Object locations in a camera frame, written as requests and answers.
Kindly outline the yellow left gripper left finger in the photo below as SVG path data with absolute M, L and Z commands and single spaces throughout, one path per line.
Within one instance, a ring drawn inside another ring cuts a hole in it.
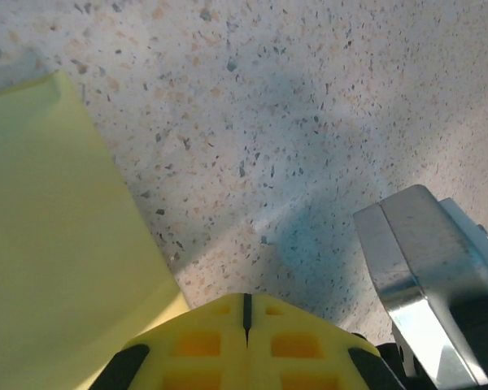
M 246 389 L 248 295 L 234 293 L 131 339 L 92 389 Z

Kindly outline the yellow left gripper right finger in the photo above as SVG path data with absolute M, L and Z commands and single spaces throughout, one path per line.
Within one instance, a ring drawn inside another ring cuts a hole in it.
M 401 389 L 377 347 L 276 298 L 246 294 L 249 389 Z

